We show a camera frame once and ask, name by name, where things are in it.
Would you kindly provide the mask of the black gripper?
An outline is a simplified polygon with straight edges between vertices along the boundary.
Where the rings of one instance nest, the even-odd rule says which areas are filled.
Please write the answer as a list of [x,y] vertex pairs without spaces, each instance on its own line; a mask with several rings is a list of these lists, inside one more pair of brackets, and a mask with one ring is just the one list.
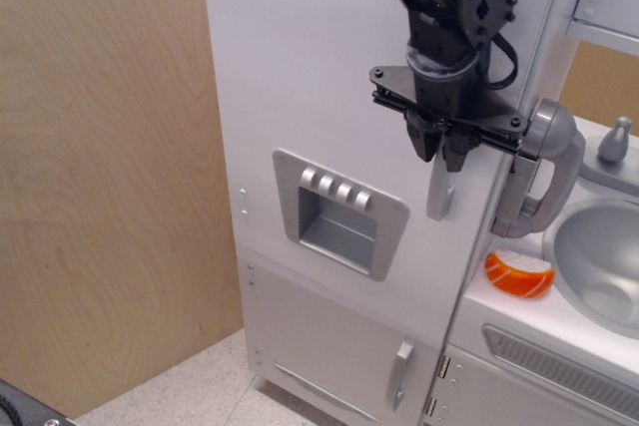
[[441,75],[409,67],[377,66],[370,70],[373,101],[398,111],[416,154],[432,161],[439,146],[449,173],[459,173],[467,155],[481,144],[514,155],[526,122],[497,92],[510,86],[517,69],[490,83],[475,67]]

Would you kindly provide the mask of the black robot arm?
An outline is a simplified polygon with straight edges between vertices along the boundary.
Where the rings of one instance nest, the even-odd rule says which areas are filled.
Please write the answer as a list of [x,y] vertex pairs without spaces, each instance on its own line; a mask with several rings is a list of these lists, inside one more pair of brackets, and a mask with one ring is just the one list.
[[402,113],[417,155],[430,162],[441,154],[450,173],[482,143],[516,153],[527,124],[497,93],[518,71],[493,81],[489,69],[493,47],[518,64],[501,34],[517,0],[400,1],[409,23],[406,64],[370,71],[374,101]]

